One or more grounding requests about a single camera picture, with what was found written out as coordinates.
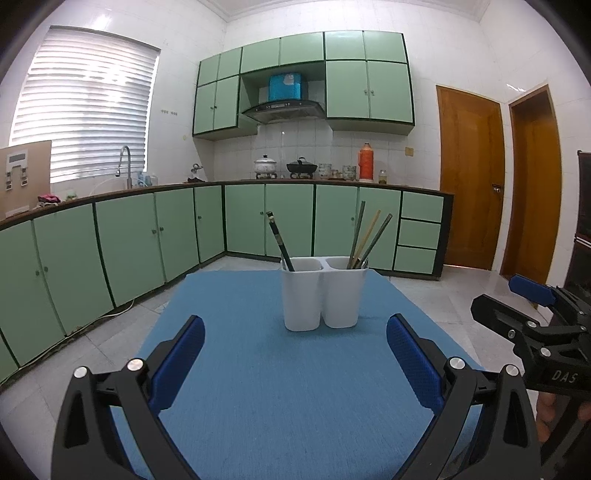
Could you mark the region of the person right hand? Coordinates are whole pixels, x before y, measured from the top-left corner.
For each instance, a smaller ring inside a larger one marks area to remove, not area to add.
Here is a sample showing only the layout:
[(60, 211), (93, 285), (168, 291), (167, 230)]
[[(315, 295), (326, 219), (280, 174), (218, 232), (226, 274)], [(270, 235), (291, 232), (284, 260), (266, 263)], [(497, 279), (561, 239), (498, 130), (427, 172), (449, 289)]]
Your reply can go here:
[[(556, 416), (557, 396), (551, 393), (540, 392), (536, 403), (536, 428), (538, 439), (544, 444), (550, 437), (550, 423)], [(578, 419), (588, 422), (591, 419), (591, 404), (584, 402), (578, 410)]]

